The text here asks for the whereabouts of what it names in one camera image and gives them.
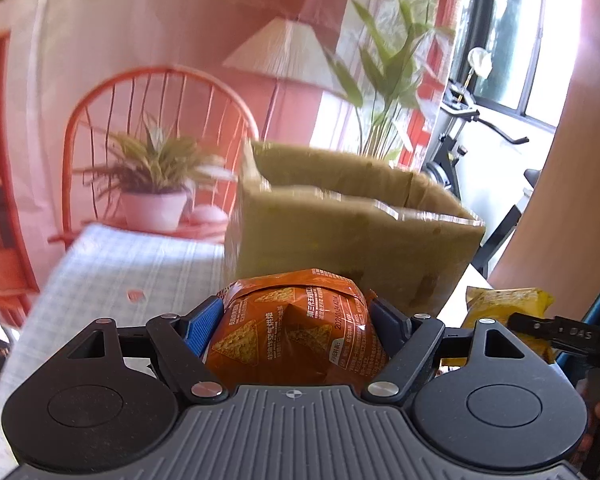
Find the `yellow snack bag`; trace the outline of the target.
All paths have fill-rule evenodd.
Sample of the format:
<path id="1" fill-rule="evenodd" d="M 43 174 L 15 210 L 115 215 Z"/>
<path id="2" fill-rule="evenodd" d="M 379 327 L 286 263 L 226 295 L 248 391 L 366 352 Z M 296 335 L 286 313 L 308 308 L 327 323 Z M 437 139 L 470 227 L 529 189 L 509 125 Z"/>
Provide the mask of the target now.
<path id="1" fill-rule="evenodd" d="M 486 289 L 467 287 L 466 302 L 468 311 L 463 328 L 473 328 L 479 318 L 494 318 L 503 325 L 514 313 L 522 313 L 534 318 L 545 318 L 545 312 L 554 302 L 554 297 L 536 287 L 514 289 Z M 532 336 L 517 334 L 518 337 L 548 364 L 555 362 L 555 353 L 548 342 Z M 466 358 L 444 359 L 441 364 L 462 367 Z"/>

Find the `orange chip bag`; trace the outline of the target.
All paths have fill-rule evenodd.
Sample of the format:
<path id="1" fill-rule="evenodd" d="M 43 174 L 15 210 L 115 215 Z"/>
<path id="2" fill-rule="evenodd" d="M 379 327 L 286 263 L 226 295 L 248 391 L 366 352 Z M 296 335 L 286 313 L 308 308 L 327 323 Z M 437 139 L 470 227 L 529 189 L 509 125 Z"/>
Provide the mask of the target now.
<path id="1" fill-rule="evenodd" d="M 206 367 L 229 389 L 240 385 L 370 382 L 389 358 L 363 293 L 320 269 L 245 278 L 221 292 L 224 312 Z"/>

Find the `brown cardboard box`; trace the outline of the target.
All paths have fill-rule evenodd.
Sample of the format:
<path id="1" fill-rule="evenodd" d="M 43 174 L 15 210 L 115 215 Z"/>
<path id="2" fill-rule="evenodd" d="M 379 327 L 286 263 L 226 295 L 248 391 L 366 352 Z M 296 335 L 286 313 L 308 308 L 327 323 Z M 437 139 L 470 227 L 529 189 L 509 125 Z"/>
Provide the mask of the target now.
<path id="1" fill-rule="evenodd" d="M 407 315 L 437 315 L 486 227 L 420 172 L 379 159 L 246 141 L 223 278 L 322 269 Z"/>

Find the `wooden panel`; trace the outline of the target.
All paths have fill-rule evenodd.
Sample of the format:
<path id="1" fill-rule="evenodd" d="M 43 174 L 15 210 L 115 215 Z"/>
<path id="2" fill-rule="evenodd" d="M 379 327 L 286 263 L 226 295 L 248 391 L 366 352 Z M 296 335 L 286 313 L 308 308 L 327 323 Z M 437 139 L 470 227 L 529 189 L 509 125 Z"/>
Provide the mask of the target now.
<path id="1" fill-rule="evenodd" d="M 582 0 L 562 118 L 490 283 L 542 288 L 555 298 L 550 314 L 565 318 L 583 318 L 600 293 L 600 0 Z"/>

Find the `checkered bed sheet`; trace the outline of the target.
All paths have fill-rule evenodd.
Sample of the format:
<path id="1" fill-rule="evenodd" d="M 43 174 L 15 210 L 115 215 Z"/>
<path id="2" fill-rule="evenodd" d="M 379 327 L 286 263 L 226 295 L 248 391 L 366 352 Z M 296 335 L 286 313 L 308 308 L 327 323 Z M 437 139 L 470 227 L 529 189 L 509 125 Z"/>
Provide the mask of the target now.
<path id="1" fill-rule="evenodd" d="M 95 318 L 139 326 L 186 313 L 224 287 L 224 249 L 91 226 L 55 266 L 0 374 L 0 479 L 17 465 L 1 427 L 3 406 L 22 382 Z"/>

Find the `black exercise bike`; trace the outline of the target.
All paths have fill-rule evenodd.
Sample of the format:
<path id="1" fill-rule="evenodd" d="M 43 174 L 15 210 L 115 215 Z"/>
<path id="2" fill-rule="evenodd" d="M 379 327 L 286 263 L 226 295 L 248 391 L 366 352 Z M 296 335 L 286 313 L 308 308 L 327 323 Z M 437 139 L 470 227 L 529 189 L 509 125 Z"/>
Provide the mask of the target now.
<path id="1" fill-rule="evenodd" d="M 520 177 L 514 175 L 515 164 L 507 157 L 530 139 L 510 136 L 490 122 L 469 89 L 472 78 L 484 79 L 492 72 L 491 53 L 474 47 L 467 61 L 466 79 L 446 83 L 438 137 L 422 172 L 486 219 L 486 234 L 471 264 L 487 278 L 513 236 L 540 172 L 526 169 Z"/>

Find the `printed room backdrop cloth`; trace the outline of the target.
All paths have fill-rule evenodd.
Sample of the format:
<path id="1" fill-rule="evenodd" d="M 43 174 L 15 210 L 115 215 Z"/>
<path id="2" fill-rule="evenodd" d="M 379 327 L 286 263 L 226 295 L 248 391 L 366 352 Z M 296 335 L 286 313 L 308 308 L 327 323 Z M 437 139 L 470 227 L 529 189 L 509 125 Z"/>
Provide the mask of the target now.
<path id="1" fill-rule="evenodd" d="M 456 7 L 0 0 L 0 306 L 91 226 L 224 245 L 246 141 L 420 172 Z"/>

